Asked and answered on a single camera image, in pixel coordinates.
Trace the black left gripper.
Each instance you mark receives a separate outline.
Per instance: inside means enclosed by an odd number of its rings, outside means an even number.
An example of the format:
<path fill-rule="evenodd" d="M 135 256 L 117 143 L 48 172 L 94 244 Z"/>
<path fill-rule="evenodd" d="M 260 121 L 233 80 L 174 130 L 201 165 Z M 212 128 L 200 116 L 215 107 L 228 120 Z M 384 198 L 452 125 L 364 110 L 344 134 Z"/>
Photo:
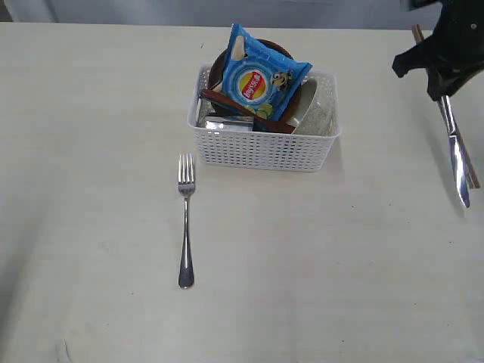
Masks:
<path fill-rule="evenodd" d="M 395 56 L 392 69 L 402 78 L 428 69 L 427 94 L 433 101 L 453 96 L 483 72 L 483 2 L 443 1 L 432 37 Z"/>

